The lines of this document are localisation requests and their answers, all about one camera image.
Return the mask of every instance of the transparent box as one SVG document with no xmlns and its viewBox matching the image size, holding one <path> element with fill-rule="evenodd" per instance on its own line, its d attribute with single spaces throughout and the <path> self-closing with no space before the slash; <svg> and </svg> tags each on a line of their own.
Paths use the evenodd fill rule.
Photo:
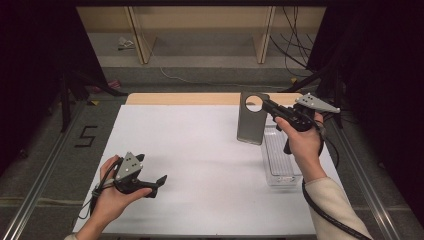
<svg viewBox="0 0 424 240">
<path fill-rule="evenodd" d="M 302 173 L 293 154 L 284 153 L 287 135 L 276 129 L 276 123 L 267 119 L 261 150 L 269 186 L 295 187 L 302 179 Z"/>
</svg>

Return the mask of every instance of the white tabletop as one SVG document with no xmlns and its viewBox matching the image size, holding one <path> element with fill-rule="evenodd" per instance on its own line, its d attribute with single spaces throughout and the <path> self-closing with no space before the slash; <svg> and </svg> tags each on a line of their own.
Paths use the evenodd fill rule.
<svg viewBox="0 0 424 240">
<path fill-rule="evenodd" d="M 300 183 L 267 185 L 260 146 L 237 140 L 236 105 L 124 105 L 101 166 L 127 151 L 145 154 L 139 179 L 168 175 L 154 199 L 134 202 L 103 232 L 172 237 L 274 237 L 315 234 Z M 340 185 L 326 147 L 321 161 Z M 94 176 L 91 190 L 99 182 Z M 85 220 L 79 219 L 74 231 Z"/>
</svg>

